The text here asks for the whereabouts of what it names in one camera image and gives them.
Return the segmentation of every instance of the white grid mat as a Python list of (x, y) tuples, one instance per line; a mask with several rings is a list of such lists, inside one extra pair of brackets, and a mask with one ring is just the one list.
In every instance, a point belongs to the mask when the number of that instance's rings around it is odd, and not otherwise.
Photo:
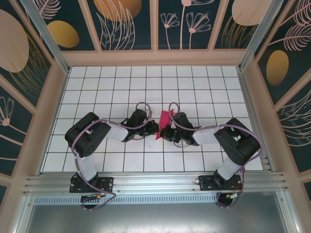
[[(157, 123), (175, 101), (194, 126), (236, 117), (252, 129), (235, 67), (73, 67), (41, 170), (76, 171), (64, 135), (88, 112), (121, 122), (141, 101), (150, 104)], [(226, 158), (219, 144), (178, 148), (155, 137), (104, 140), (95, 151), (97, 171), (215, 171)], [(262, 170), (260, 159), (246, 170)]]

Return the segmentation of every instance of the yellow circle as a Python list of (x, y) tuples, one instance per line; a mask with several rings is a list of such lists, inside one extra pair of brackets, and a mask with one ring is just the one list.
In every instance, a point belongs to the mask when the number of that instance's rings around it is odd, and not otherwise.
[(271, 0), (235, 0), (232, 5), (233, 20), (243, 26), (260, 23)]
[(70, 24), (56, 20), (49, 23), (48, 28), (58, 45), (73, 48), (79, 44), (79, 35)]
[(273, 85), (279, 85), (287, 74), (289, 60), (285, 52), (281, 50), (274, 51), (267, 64), (267, 79)]
[(9, 72), (20, 72), (27, 64), (29, 44), (21, 24), (0, 9), (0, 67)]
[(99, 12), (107, 19), (112, 21), (125, 21), (123, 17), (121, 19), (121, 8), (127, 9), (132, 18), (137, 16), (141, 10), (141, 0), (94, 0), (94, 4)]

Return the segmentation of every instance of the flower illustration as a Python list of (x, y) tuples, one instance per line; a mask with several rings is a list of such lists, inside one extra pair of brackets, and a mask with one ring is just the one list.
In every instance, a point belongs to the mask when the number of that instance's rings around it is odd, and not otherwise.
[(167, 34), (167, 29), (178, 26), (179, 25), (179, 21), (177, 21), (176, 13), (174, 13), (174, 14), (168, 13), (167, 16), (166, 16), (165, 13), (162, 13), (161, 14), (161, 20), (162, 20), (162, 23), (163, 23), (163, 25), (165, 27), (166, 41), (167, 41), (167, 45), (168, 45), (169, 50), (170, 50), (171, 47), (170, 47), (170, 43), (169, 43), (169, 37), (168, 37), (168, 34)]
[(205, 4), (210, 4), (212, 2), (214, 2), (214, 0), (203, 0), (203, 1), (199, 1), (199, 0), (181, 0), (181, 3), (184, 6), (205, 5)]
[(193, 33), (200, 33), (210, 30), (209, 12), (206, 14), (197, 13), (193, 18), (193, 12), (187, 14), (187, 24), (190, 32), (189, 49), (191, 49), (191, 37)]
[[(22, 130), (19, 130), (17, 128), (15, 128), (14, 126), (12, 126), (10, 124), (10, 121), (11, 121), (11, 116), (12, 116), (12, 112), (13, 112), (13, 107), (14, 107), (14, 101), (10, 98), (8, 98), (8, 101), (6, 102), (5, 101), (5, 98), (3, 96), (0, 97), (0, 126), (9, 126), (11, 127), (12, 129), (22, 133), (22, 134), (25, 134), (25, 132), (23, 132)], [(9, 142), (13, 142), (17, 145), (20, 145), (22, 146), (23, 144), (20, 143), (20, 142), (17, 142), (9, 137), (6, 137), (2, 134), (0, 134), (0, 137), (9, 141)]]

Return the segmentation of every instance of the red cloth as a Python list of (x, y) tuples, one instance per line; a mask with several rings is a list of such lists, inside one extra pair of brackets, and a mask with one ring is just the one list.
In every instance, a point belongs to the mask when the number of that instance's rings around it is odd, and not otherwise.
[[(172, 125), (169, 112), (162, 111), (160, 117), (159, 127), (160, 130), (164, 129), (167, 125)], [(156, 133), (156, 140), (160, 138), (160, 131)]]

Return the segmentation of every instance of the enclosure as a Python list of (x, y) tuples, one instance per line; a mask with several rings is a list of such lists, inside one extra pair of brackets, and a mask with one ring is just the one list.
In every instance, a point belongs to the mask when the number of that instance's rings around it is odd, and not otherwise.
[[(309, 0), (2, 1), (1, 230), (309, 232), (310, 16)], [(116, 197), (81, 208), (66, 132), (139, 102), (155, 123), (176, 102), (194, 127), (236, 118), (259, 137), (239, 203), (219, 208), (196, 183), (228, 157), (218, 142), (149, 135), (101, 142), (95, 169)]]

